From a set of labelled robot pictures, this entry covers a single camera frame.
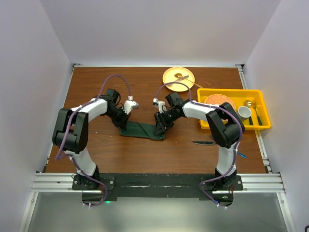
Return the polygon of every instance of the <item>yellow bin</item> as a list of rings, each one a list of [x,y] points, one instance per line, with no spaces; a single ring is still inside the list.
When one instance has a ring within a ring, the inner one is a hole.
[[[243,106],[246,100],[255,100],[256,110],[261,118],[262,126],[257,121],[256,111],[251,107],[253,125],[249,124],[249,120],[244,120],[243,124],[247,130],[264,130],[271,127],[268,117],[266,105],[262,92],[257,89],[221,89],[221,88],[199,88],[197,90],[198,102],[204,103],[205,99],[212,94],[223,94],[228,96],[236,105],[236,110]],[[201,128],[209,129],[208,122],[201,120]]]

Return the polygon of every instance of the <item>cup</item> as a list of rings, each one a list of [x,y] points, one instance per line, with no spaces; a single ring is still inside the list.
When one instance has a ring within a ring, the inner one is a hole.
[[[244,120],[250,118],[251,114],[252,114],[251,109],[247,106],[241,106],[237,110],[237,115],[238,115],[238,117],[240,118],[241,121],[244,121]]]

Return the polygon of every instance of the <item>gray floor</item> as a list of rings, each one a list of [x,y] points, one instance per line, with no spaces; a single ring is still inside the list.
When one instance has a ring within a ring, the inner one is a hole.
[[[224,210],[198,199],[119,198],[88,209],[80,193],[40,193],[30,232],[286,232],[277,195],[238,194]]]

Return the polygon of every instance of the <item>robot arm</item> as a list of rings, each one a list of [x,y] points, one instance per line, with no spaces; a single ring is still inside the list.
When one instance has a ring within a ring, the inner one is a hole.
[[[114,89],[108,89],[105,95],[100,96],[96,101],[93,98],[93,103],[82,108],[73,118],[72,129],[70,129],[64,145],[64,152],[70,157],[74,157],[75,163],[83,170],[88,176],[94,177],[98,175],[98,168],[91,160],[89,152],[86,148],[88,142],[88,123],[100,115],[107,115],[112,119],[112,123],[121,130],[126,129],[126,123],[131,115],[133,109],[138,108],[138,103],[133,101],[132,98],[127,100],[123,107],[117,107],[116,102],[119,93]],[[77,110],[78,107],[72,109],[60,109],[56,126],[53,134],[53,143],[60,146],[64,138],[65,130],[68,125],[70,115]],[[95,188],[97,184],[88,183]]]
[[[219,145],[219,161],[215,173],[219,175],[225,174],[231,167],[233,162],[233,144],[239,139],[239,126],[233,119],[219,109],[203,107],[195,105],[195,101],[183,100],[178,93],[174,92],[166,96],[170,105],[170,109],[163,107],[163,101],[154,99],[154,106],[159,108],[159,112],[155,113],[156,134],[161,134],[172,128],[174,121],[180,117],[193,117],[200,120],[208,121],[214,141]],[[243,123],[236,115],[232,106],[224,103],[219,107],[230,112],[241,124],[242,131],[245,131]],[[236,175],[236,166],[226,175],[227,177]]]

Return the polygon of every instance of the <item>green cloth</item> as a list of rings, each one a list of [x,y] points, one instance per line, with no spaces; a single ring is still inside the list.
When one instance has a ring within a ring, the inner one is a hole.
[[[127,122],[126,130],[121,130],[120,135],[127,137],[146,138],[152,140],[164,140],[165,133],[155,135],[155,125],[139,122]]]

